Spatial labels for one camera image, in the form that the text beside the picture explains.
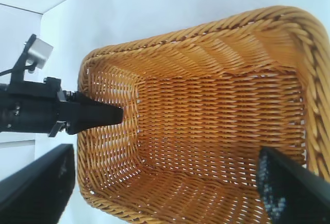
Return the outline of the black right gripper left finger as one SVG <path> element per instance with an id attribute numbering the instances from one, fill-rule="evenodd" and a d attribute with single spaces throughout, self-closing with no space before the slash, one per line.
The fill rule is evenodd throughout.
<path id="1" fill-rule="evenodd" d="M 74 186 L 73 145 L 58 145 L 1 181 L 1 223 L 58 223 Z"/>

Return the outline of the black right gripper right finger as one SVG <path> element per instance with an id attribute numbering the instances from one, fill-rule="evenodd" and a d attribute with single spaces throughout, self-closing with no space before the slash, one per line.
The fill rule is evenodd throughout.
<path id="1" fill-rule="evenodd" d="M 272 223 L 329 223 L 329 183 L 277 149 L 261 148 L 256 182 Z"/>

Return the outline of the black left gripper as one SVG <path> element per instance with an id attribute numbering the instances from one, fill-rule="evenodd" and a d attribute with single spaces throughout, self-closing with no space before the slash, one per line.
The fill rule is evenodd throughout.
<path id="1" fill-rule="evenodd" d="M 60 117 L 60 103 L 68 101 L 69 119 Z M 120 107 L 95 101 L 83 93 L 66 92 L 61 80 L 19 81 L 1 84 L 1 132 L 40 133 L 54 137 L 63 129 L 69 135 L 100 126 L 120 124 Z"/>

